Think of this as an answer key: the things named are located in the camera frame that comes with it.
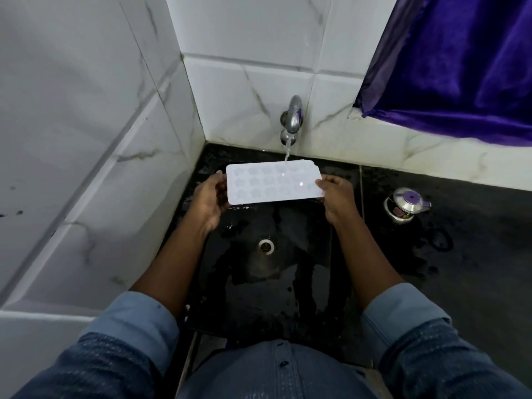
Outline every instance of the purple lid knob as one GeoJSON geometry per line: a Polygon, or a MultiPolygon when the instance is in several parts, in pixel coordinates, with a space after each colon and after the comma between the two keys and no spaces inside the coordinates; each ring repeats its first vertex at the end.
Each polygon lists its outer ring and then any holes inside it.
{"type": "Polygon", "coordinates": [[[421,201],[421,195],[413,190],[409,190],[403,194],[403,199],[409,204],[418,204],[421,201]]]}

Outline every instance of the ice cube tray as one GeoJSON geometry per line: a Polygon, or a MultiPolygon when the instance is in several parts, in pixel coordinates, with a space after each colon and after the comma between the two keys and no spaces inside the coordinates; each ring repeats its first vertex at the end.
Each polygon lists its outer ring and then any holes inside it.
{"type": "Polygon", "coordinates": [[[228,165],[227,198],[231,205],[322,197],[321,178],[311,160],[228,165]]]}

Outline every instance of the person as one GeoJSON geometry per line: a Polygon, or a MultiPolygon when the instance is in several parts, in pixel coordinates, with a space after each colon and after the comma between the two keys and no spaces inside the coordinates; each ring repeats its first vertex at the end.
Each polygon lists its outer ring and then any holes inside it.
{"type": "MultiPolygon", "coordinates": [[[[362,326],[394,397],[523,398],[531,391],[463,341],[449,316],[403,281],[372,238],[344,179],[323,175],[327,220],[336,229],[362,326]]],[[[225,175],[196,188],[190,209],[132,288],[120,295],[49,369],[14,398],[151,398],[169,366],[176,317],[208,234],[228,207],[225,175]]],[[[347,366],[277,340],[219,353],[199,367],[180,398],[375,398],[347,366]]]]}

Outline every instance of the faucet spout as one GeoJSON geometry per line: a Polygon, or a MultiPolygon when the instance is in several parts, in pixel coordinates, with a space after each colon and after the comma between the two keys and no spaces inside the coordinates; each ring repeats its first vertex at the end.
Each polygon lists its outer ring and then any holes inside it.
{"type": "Polygon", "coordinates": [[[296,134],[303,125],[303,101],[299,95],[292,96],[288,110],[281,115],[281,124],[284,129],[281,132],[281,142],[286,145],[291,139],[290,145],[296,142],[296,134]]]}

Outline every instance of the sink drain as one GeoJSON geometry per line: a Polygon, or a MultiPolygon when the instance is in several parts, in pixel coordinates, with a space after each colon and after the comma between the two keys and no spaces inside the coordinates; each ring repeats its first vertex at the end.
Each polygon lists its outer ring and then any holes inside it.
{"type": "Polygon", "coordinates": [[[269,256],[275,251],[275,245],[269,239],[263,239],[259,241],[257,245],[257,252],[261,255],[269,256]]]}

